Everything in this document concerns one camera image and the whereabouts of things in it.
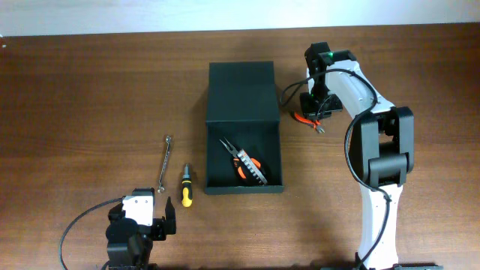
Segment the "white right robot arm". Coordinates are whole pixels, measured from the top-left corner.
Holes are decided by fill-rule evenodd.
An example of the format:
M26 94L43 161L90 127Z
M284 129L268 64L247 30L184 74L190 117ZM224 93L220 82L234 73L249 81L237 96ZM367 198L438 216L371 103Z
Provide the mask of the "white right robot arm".
M326 42L304 53L304 118L319 124L334 112L352 118L344 139L346 165L361 191L361 241L354 269L402 269L396 250L398 203L414 165L414 115L386 100L363 74L349 50Z

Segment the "small red cutting pliers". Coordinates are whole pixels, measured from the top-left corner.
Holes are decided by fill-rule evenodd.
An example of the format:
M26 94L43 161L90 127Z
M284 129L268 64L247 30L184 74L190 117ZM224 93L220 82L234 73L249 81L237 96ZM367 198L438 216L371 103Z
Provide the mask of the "small red cutting pliers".
M297 112L293 112L293 111L290 111L289 114L294 120L296 120L299 123L302 123L303 125L307 125L310 128L313 128L317 133L323 134L325 132L319 120L309 120L299 115Z

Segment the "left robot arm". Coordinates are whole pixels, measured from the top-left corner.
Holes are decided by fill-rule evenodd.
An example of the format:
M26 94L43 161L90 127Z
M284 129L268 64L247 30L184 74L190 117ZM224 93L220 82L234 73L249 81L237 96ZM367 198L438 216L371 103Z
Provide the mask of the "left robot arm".
M176 212L171 199L166 201L165 215L153 217L152 195L126 196L108 214L106 229L108 269L158 269L150 262L155 242L176 234Z

